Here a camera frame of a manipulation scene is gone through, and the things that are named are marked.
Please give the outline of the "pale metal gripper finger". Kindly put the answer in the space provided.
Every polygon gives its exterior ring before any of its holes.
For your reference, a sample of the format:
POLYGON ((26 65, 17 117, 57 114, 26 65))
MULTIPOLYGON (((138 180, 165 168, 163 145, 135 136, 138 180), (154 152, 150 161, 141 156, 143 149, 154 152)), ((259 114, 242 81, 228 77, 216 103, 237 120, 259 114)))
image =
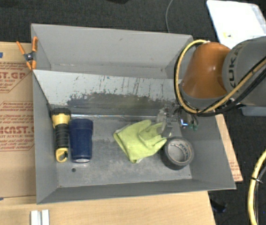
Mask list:
POLYGON ((170 136, 172 130, 172 124, 171 123, 162 123, 161 128, 161 135, 162 136, 170 136))
POLYGON ((156 123, 162 123, 163 126, 167 125, 167 115, 168 113, 163 109, 159 110, 159 113, 156 117, 156 123))

